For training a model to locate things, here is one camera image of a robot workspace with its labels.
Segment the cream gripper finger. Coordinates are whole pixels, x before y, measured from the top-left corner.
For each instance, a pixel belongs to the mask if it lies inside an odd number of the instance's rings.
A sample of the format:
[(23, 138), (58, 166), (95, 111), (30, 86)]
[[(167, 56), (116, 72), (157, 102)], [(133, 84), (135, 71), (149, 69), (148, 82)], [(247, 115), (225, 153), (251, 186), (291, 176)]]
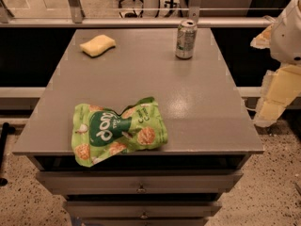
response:
[(301, 66), (282, 64), (267, 71), (261, 83), (261, 98), (256, 105), (254, 124), (269, 127), (301, 93)]
[(257, 49), (266, 49), (270, 47), (272, 25), (267, 26), (258, 36), (250, 43), (251, 47)]

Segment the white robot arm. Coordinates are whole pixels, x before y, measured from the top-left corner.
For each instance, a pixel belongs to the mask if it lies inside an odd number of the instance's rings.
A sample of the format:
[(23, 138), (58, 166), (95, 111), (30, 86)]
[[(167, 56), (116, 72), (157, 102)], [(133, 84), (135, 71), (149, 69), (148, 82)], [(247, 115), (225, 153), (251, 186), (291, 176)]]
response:
[(250, 46), (270, 49), (280, 63), (267, 71), (261, 83), (261, 97), (253, 119), (258, 127), (269, 127), (301, 93), (301, 0), (291, 0), (280, 15), (267, 26)]

